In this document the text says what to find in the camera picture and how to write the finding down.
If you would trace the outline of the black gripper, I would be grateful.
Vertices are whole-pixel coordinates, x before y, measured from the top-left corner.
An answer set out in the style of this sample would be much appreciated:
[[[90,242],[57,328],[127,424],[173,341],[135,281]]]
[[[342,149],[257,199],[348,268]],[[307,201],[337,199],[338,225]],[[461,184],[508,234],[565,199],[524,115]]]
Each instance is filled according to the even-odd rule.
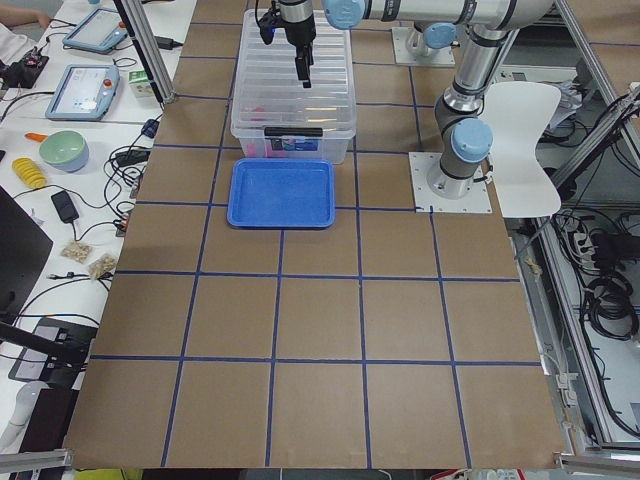
[[[305,89],[311,87],[311,44],[316,28],[311,0],[278,0],[287,41],[296,47],[295,67]]]

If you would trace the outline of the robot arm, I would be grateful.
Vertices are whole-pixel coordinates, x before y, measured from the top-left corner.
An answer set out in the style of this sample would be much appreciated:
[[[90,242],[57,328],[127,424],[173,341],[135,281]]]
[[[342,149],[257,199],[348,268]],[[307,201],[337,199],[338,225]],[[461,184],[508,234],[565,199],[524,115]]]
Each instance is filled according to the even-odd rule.
[[[324,1],[331,26],[350,30],[363,20],[464,25],[467,43],[451,86],[438,98],[435,117],[444,144],[439,164],[427,174],[429,188],[442,198],[459,199],[493,141],[477,118],[490,80],[516,32],[550,9],[549,1]]]
[[[457,39],[457,27],[449,22],[415,22],[406,40],[407,50],[426,57],[432,52],[450,47]]]

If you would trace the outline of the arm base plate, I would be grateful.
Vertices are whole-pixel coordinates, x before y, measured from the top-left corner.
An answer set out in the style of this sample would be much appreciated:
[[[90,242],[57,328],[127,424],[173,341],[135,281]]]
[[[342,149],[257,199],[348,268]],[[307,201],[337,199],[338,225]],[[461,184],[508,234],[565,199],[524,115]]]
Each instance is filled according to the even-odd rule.
[[[468,179],[446,176],[439,152],[408,154],[415,210],[419,213],[491,214],[487,184],[480,166]]]
[[[395,63],[402,66],[453,68],[452,48],[433,49],[426,45],[423,34],[414,27],[393,27],[392,40]]]

